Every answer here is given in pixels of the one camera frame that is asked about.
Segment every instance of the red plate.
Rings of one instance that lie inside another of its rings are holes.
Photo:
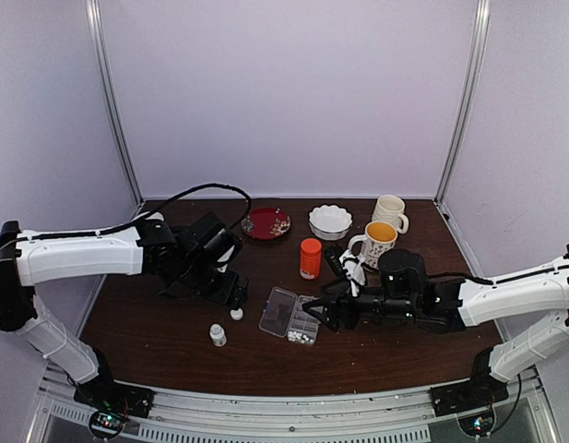
[[[277,208],[258,208],[243,219],[241,229],[252,238],[272,240],[290,229],[290,217]]]

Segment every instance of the mug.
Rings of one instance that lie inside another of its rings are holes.
[[[405,202],[395,196],[381,196],[376,200],[373,222],[392,224],[398,233],[406,233],[409,229],[409,219],[404,214]]]
[[[366,225],[363,235],[351,237],[348,249],[362,242],[362,249],[358,258],[372,269],[378,269],[378,258],[395,247],[397,241],[397,230],[385,221],[371,221]]]

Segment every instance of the orange bottle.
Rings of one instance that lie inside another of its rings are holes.
[[[301,243],[301,277],[314,280],[321,273],[321,251],[323,247],[316,238],[307,238]]]

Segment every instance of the wooden table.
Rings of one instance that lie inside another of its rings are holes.
[[[155,276],[109,276],[82,339],[104,351],[117,379],[168,389],[218,394],[300,396],[375,392],[468,377],[475,354],[500,342],[492,323],[450,335],[433,335],[403,322],[382,326],[362,322],[355,330],[319,330],[314,346],[290,343],[258,328],[274,286],[315,294],[333,274],[324,262],[318,281],[299,276],[301,240],[311,236],[308,212],[320,204],[348,209],[352,235],[362,233],[374,201],[363,199],[263,199],[254,207],[275,206],[292,219],[290,232],[269,242],[243,236],[243,251],[231,269],[249,279],[244,318],[236,322],[223,306],[186,295],[174,300],[156,293]],[[185,225],[213,210],[235,220],[241,200],[180,200],[164,211],[166,221]],[[409,232],[398,247],[423,255],[428,273],[467,271],[452,236],[431,201],[407,202]],[[217,348],[211,324],[226,330],[228,344]]]

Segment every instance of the white backdrop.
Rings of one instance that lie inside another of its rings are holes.
[[[569,243],[569,0],[492,2],[487,51],[447,206],[486,276]],[[541,315],[511,317],[517,334]],[[539,366],[569,442],[569,348]]]
[[[221,181],[254,196],[433,196],[476,4],[103,1],[143,194]]]
[[[0,230],[86,229],[134,212],[103,102],[83,0],[0,0]],[[37,291],[77,332],[96,279]],[[45,362],[0,332],[0,443],[19,443]]]

